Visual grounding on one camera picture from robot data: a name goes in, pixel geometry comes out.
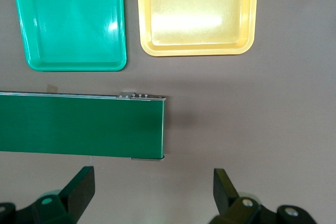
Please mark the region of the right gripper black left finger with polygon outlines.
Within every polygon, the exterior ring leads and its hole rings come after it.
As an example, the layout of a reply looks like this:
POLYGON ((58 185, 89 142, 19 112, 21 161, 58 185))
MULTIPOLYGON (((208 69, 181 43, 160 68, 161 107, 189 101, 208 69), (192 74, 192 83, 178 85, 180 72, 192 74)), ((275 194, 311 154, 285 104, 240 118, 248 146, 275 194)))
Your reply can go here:
POLYGON ((42 196, 21 210, 2 202, 1 223, 77 223, 95 194, 94 171, 83 167, 58 194, 42 196))

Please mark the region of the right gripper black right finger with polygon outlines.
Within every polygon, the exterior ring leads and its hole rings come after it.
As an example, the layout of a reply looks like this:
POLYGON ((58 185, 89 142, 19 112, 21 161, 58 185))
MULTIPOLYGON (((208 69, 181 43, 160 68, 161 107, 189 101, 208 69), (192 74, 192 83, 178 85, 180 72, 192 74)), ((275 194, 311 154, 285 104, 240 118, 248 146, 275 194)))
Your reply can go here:
POLYGON ((219 215, 210 223, 308 223, 316 221, 304 209, 292 206, 279 206, 273 212, 255 199, 240 196, 226 171, 214 169, 213 196, 219 215))

